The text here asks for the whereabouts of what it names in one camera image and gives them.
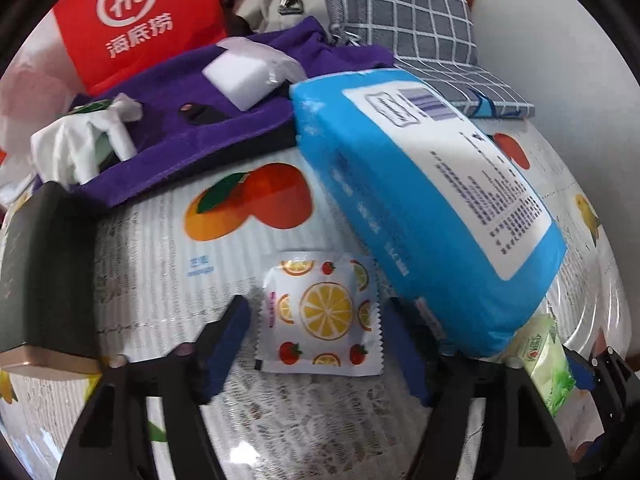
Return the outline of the green tissue packet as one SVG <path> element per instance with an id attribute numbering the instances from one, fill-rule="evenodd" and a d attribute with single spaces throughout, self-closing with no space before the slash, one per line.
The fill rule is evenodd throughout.
<path id="1" fill-rule="evenodd" d="M 575 379 L 551 314 L 535 314 L 516 332 L 508 356 L 516 356 L 536 386 L 552 416 L 562 408 L 575 387 Z"/>

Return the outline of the orange-print wet wipe sachet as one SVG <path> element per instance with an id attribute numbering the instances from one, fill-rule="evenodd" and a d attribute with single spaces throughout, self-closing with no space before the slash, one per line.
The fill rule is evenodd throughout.
<path id="1" fill-rule="evenodd" d="M 266 259 L 256 367 L 273 374 L 378 376 L 384 370 L 371 257 L 278 252 Z"/>

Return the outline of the clear foam net sleeve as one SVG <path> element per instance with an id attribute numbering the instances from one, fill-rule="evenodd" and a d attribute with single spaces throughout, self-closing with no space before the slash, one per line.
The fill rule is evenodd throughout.
<path id="1" fill-rule="evenodd" d="M 270 84 L 288 81 L 291 84 L 308 78 L 302 64 L 283 51 L 249 40 L 245 37 L 229 37 L 220 40 L 218 47 L 243 60 L 265 66 Z"/>

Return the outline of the green snack packet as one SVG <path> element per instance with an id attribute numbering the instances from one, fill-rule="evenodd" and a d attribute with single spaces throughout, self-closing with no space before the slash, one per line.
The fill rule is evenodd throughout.
<path id="1" fill-rule="evenodd" d="M 100 112 L 101 110 L 107 110 L 113 104 L 112 99 L 103 99 L 92 101 L 86 103 L 84 105 L 78 105 L 73 107 L 67 115 L 78 115 L 78 114 L 90 114 L 94 112 Z"/>

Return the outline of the white sponge block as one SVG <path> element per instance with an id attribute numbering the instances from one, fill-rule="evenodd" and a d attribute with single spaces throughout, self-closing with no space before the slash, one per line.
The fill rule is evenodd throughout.
<path id="1" fill-rule="evenodd" d="M 270 84 L 265 66 L 224 51 L 202 69 L 203 76 L 238 110 L 246 112 L 280 88 Z"/>

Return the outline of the blue tissue pack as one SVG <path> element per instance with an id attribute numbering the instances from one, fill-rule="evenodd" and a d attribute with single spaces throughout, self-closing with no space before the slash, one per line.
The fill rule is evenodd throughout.
<path id="1" fill-rule="evenodd" d="M 503 352 L 566 252 L 546 205 L 480 128 L 405 70 L 290 91 L 297 145 L 401 298 L 450 347 Z"/>

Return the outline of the purple towel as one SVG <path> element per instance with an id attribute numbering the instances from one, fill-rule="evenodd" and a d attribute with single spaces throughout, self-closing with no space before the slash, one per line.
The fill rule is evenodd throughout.
<path id="1" fill-rule="evenodd" d="M 394 64 L 392 52 L 377 44 L 334 46 L 315 18 L 252 39 L 296 58 L 309 77 Z M 288 130 L 293 121 L 288 88 L 280 87 L 241 112 L 202 74 L 222 51 L 206 46 L 184 52 L 100 93 L 102 100 L 125 93 L 142 104 L 142 119 L 127 126 L 138 154 L 84 185 L 73 185 L 72 193 L 112 208 L 160 182 L 216 162 L 223 151 L 238 152 L 243 145 L 273 146 L 278 132 Z"/>

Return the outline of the white Miniso plastic bag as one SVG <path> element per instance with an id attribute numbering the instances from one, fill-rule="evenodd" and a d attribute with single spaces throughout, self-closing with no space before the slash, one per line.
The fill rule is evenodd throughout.
<path id="1" fill-rule="evenodd" d="M 1 77 L 1 206 L 9 207 L 36 176 L 30 137 L 85 91 L 49 12 Z"/>

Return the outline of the grey checked cushion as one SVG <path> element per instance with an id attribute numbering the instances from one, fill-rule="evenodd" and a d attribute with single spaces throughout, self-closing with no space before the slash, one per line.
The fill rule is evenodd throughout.
<path id="1" fill-rule="evenodd" d="M 326 0 L 340 44 L 377 44 L 469 117 L 526 118 L 535 105 L 478 62 L 466 0 Z"/>

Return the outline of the red paper shopping bag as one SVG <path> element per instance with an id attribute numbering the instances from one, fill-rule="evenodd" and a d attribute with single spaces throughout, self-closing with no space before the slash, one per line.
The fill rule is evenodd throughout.
<path id="1" fill-rule="evenodd" d="M 53 14 L 92 96 L 227 36 L 221 0 L 60 0 Z"/>

